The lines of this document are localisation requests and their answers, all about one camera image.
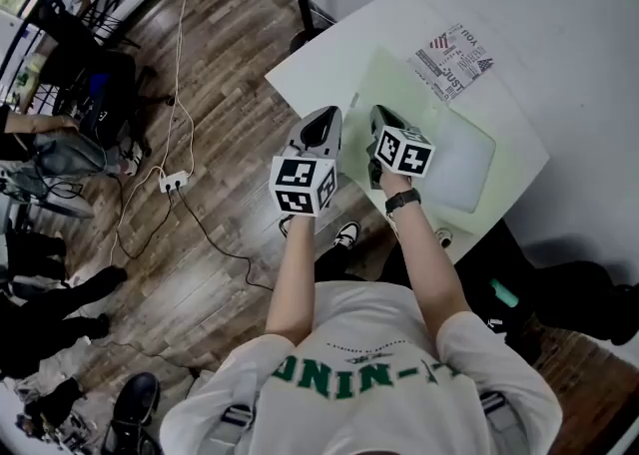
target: white table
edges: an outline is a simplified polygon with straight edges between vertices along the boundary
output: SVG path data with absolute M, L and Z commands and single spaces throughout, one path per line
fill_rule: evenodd
M 300 116 L 328 105 L 339 106 L 346 114 L 379 47 L 405 62 L 455 22 L 442 20 L 422 0 L 375 0 L 281 62 L 267 79 Z M 431 95 L 426 88 L 424 96 Z M 450 108 L 486 132 L 497 147 L 473 214 L 425 206 L 434 228 L 452 231 L 447 253 L 455 263 L 512 207 L 542 170 L 548 154 L 514 99 L 490 71 L 454 99 Z M 382 192 L 358 184 L 384 213 Z

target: chair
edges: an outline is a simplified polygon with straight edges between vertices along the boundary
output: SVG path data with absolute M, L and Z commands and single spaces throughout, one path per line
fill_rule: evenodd
M 64 113 L 70 104 L 77 106 L 85 113 L 80 132 L 105 149 L 117 145 L 128 123 L 131 139 L 148 156 L 151 151 L 138 112 L 152 104 L 175 102 L 170 95 L 159 98 L 140 95 L 145 78 L 155 75 L 155 71 L 144 67 L 136 79 L 134 58 L 98 44 L 91 30 L 69 13 L 61 0 L 42 0 L 28 22 L 58 43 L 40 73 L 41 83 L 59 88 L 54 114 Z

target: power strip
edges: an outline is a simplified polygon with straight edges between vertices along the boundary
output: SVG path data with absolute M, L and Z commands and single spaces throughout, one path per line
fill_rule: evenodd
M 177 188 L 183 188 L 187 184 L 189 174 L 185 171 L 180 171 L 168 175 L 167 177 L 160 177 L 158 183 L 160 184 L 160 191 L 168 193 Z

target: green object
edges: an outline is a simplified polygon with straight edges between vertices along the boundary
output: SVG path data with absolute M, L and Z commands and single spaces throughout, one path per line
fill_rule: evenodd
M 24 86 L 25 84 L 27 84 L 27 81 L 29 80 L 29 74 L 27 72 L 22 72 L 17 78 L 16 81 L 18 83 L 18 86 Z
M 493 279 L 490 282 L 490 286 L 495 289 L 495 294 L 497 298 L 503 302 L 508 307 L 515 307 L 519 304 L 519 297 L 517 297 L 514 293 L 512 293 L 508 288 L 506 288 L 503 284 L 501 284 L 496 279 Z

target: black cable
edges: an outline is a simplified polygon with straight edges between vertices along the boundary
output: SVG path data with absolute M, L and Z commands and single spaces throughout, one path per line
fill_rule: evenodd
M 37 154 L 35 159 L 34 159 L 34 162 L 33 162 L 33 169 L 36 172 L 36 175 L 38 176 L 38 180 L 42 183 L 42 185 L 47 190 L 47 194 L 51 193 L 53 196 L 61 198 L 62 200 L 72 200 L 74 198 L 77 198 L 80 194 L 82 194 L 82 189 L 84 188 L 84 186 L 82 184 L 68 182 L 68 181 L 65 181 L 65 180 L 59 180 L 57 183 L 52 184 L 52 185 L 47 184 L 46 181 L 44 180 L 44 175 L 40 173 L 41 170 L 44 170 L 44 167 L 40 163 L 40 159 L 41 159 L 40 154 Z M 23 173 L 23 172 L 17 172 L 17 173 L 25 175 L 26 177 L 29 177 L 26 173 Z M 71 196 L 62 196 L 59 193 L 56 193 L 54 191 L 54 188 L 57 188 L 57 187 L 60 187 L 60 186 L 63 186 L 63 185 L 64 186 L 70 186 L 71 188 L 76 186 L 79 189 L 78 189 L 77 192 L 69 190 L 69 192 L 71 193 Z M 44 200 L 47 197 L 47 194 L 45 194 L 42 198 L 38 198 L 38 200 Z
M 110 177 L 114 178 L 118 182 L 118 186 L 120 186 L 120 216 L 121 216 L 124 213 L 124 193 L 123 193 L 122 182 L 120 182 L 120 179 L 115 175 L 110 175 Z M 124 245 L 122 244 L 122 237 L 120 236 L 120 233 L 118 232 L 118 228 L 116 227 L 118 245 L 120 246 L 120 249 L 124 252 L 124 254 L 128 258 L 138 259 L 140 256 L 142 256 L 142 253 L 147 249 L 147 247 L 149 246 L 149 243 L 151 243 L 151 239 L 153 238 L 153 235 L 155 235 L 160 230 L 160 228 L 164 225 L 164 223 L 169 218 L 169 214 L 171 213 L 171 210 L 173 209 L 173 202 L 171 201 L 171 193 L 169 191 L 167 191 L 167 197 L 169 198 L 169 209 L 167 210 L 167 214 L 164 216 L 164 219 L 162 220 L 162 222 L 159 225 L 157 225 L 157 227 L 151 232 L 151 235 L 149 235 L 149 238 L 143 245 L 142 249 L 138 251 L 138 254 L 135 254 L 135 255 L 129 254 L 129 252 L 125 249 Z
M 195 368 L 195 367 L 190 367 L 189 368 L 189 373 L 191 373 L 191 376 L 193 377 L 193 382 L 187 388 L 187 392 L 185 393 L 185 396 L 189 396 L 189 393 L 191 393 L 191 390 L 193 389 L 193 386 L 195 385 L 196 382 L 198 382 L 198 379 L 200 378 L 200 374 L 202 373 L 202 370 L 200 370 L 198 368 Z
M 278 227 L 280 228 L 280 231 L 282 232 L 282 235 L 284 236 L 284 238 L 287 238 L 289 236 L 289 230 L 285 227 L 285 224 L 289 222 L 292 218 L 293 218 L 293 214 L 289 214 L 285 218 L 280 219 L 280 223 L 278 224 Z
M 202 230 L 202 233 L 204 234 L 204 236 L 207 238 L 207 240 L 209 241 L 209 244 L 212 245 L 218 252 L 220 252 L 221 254 L 223 254 L 224 256 L 228 256 L 229 258 L 235 258 L 235 259 L 242 259 L 244 261 L 246 261 L 249 264 L 249 268 L 247 269 L 247 273 L 244 276 L 244 281 L 247 285 L 249 286 L 256 286 L 257 288 L 264 288 L 268 291 L 273 291 L 272 288 L 270 288 L 269 286 L 265 286 L 263 284 L 259 284 L 259 283 L 253 283 L 249 281 L 249 274 L 251 274 L 251 267 L 253 265 L 253 262 L 251 261 L 250 258 L 248 258 L 247 256 L 239 256 L 237 254 L 232 254 L 230 252 L 226 252 L 223 249 L 221 249 L 215 242 L 213 242 L 211 240 L 211 238 L 209 237 L 209 234 L 207 233 L 207 230 L 202 226 L 202 223 L 200 223 L 200 220 L 198 219 L 198 217 L 195 215 L 195 213 L 191 210 L 191 207 L 189 207 L 189 204 L 187 204 L 187 201 L 185 200 L 185 198 L 182 196 L 182 193 L 180 193 L 180 188 L 177 187 L 178 190 L 178 196 L 180 197 L 180 199 L 182 200 L 182 203 L 184 204 L 184 206 L 187 208 L 187 211 L 189 211 L 189 213 L 191 214 L 191 216 L 193 216 L 193 219 L 196 220 L 196 223 L 198 224 L 198 226 L 200 227 L 200 229 Z

